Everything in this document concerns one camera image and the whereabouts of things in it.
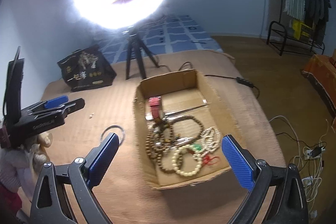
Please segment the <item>person's left hand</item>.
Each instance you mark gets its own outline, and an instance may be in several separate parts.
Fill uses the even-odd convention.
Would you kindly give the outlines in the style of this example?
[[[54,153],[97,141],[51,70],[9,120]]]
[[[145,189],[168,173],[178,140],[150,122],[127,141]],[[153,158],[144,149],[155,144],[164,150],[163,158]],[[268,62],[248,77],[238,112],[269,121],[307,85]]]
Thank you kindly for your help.
[[[37,175],[44,166],[44,163],[50,161],[46,149],[52,145],[52,141],[52,133],[46,131],[32,136],[23,142],[23,147],[27,152],[33,174]]]

